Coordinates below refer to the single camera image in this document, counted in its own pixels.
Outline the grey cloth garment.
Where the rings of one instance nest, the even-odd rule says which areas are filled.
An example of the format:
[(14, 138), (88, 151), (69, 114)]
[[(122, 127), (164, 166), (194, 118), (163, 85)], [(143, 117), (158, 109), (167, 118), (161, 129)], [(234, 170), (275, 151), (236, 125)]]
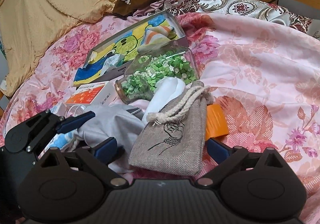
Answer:
[(114, 137), (125, 152), (109, 165), (110, 169), (121, 174), (134, 172), (135, 168), (129, 165), (129, 156), (133, 144), (145, 127), (142, 122), (144, 112), (138, 107), (125, 104), (92, 105), (84, 110), (89, 111), (94, 112), (95, 117), (78, 128), (75, 136), (92, 148)]

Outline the orange white medicine box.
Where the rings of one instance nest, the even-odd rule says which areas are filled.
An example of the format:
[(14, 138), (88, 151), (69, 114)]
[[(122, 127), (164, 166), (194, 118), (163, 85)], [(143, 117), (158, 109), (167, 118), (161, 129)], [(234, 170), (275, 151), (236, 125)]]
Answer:
[(99, 105), (110, 104), (117, 97), (114, 84), (110, 81), (83, 84), (76, 89), (66, 101), (66, 105)]

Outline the grey burlap drawstring pouch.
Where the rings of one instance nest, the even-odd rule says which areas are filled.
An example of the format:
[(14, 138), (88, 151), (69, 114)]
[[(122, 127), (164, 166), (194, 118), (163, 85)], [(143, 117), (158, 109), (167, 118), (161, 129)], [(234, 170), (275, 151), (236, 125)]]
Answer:
[(148, 124), (129, 157), (133, 167), (192, 176), (201, 170), (210, 86), (201, 81), (171, 100), (159, 112), (148, 113)]

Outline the glass jar of green stars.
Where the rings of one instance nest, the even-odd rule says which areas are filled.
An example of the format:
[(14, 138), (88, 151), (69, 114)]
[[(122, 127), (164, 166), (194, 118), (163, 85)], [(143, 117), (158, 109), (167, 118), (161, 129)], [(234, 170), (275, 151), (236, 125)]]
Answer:
[(168, 45), (138, 54), (114, 86), (126, 104), (136, 100), (150, 101), (156, 84), (166, 77), (179, 78), (186, 85), (199, 79), (189, 48)]

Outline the yellow dotted blanket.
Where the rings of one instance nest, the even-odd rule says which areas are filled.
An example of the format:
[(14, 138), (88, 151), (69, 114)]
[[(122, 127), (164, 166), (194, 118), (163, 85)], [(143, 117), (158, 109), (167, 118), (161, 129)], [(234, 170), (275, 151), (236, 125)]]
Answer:
[(95, 23), (117, 0), (1, 0), (1, 43), (8, 63), (3, 93), (12, 96), (46, 50), (73, 27)]

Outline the pink floral bed sheet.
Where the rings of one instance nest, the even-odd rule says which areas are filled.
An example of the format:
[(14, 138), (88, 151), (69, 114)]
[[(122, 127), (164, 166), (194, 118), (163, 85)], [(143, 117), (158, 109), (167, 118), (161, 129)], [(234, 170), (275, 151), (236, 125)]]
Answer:
[[(227, 117), (225, 143), (260, 152), (276, 148), (304, 184), (304, 223), (319, 223), (319, 41), (272, 22), (236, 15), (176, 17), (199, 76)], [(1, 136), (67, 100), (91, 48), (136, 23), (106, 16), (74, 28), (40, 59), (1, 118)]]

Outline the striped pastel cloth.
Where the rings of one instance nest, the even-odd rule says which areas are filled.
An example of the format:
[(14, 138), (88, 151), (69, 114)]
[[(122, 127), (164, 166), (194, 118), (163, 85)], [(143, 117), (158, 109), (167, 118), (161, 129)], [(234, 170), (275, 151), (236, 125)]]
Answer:
[(150, 51), (169, 43), (177, 36), (172, 26), (152, 26), (145, 30), (142, 41), (137, 48), (138, 53)]

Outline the blue white face mask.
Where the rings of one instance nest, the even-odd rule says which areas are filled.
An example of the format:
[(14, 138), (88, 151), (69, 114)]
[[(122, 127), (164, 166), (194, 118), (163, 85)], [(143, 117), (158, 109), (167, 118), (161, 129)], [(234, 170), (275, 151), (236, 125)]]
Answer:
[(61, 151), (66, 151), (70, 149), (75, 140), (75, 130), (72, 130), (66, 134), (56, 134), (52, 140), (46, 145), (44, 152), (46, 152), (51, 147), (57, 147)]

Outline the white cloth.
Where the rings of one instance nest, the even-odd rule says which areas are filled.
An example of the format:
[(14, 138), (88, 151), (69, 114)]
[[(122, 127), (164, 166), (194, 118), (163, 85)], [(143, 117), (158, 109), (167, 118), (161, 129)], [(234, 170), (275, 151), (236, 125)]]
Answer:
[(147, 125), (146, 117), (150, 112), (159, 112), (171, 100), (183, 93), (185, 83), (177, 77), (165, 77), (156, 83), (155, 93), (144, 112), (142, 122)]

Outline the orange strap band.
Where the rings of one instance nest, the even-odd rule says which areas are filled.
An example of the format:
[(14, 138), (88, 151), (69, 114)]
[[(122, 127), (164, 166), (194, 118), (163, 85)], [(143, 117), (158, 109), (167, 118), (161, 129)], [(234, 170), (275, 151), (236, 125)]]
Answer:
[(220, 138), (229, 134), (227, 121), (219, 104), (207, 106), (205, 140)]

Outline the cartoon frog box tray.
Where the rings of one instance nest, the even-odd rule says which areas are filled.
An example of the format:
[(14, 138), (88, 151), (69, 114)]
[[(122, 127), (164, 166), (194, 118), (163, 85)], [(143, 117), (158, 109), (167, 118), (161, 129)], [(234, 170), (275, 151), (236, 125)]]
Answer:
[(183, 29), (173, 15), (167, 11), (159, 12), (93, 47), (84, 65), (77, 69), (73, 85), (78, 87), (91, 82), (108, 81), (122, 75), (137, 56), (138, 48), (157, 39), (157, 34), (183, 47), (189, 46)]

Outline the cream maroon ornate quilt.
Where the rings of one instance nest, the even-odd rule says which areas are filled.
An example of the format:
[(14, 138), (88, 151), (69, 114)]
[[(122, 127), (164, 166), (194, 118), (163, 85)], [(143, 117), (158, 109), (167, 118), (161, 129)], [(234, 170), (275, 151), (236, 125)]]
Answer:
[(256, 18), (281, 24), (319, 38), (319, 20), (292, 13), (287, 8), (260, 0), (179, 0), (167, 8), (173, 16), (191, 12), (215, 12)]

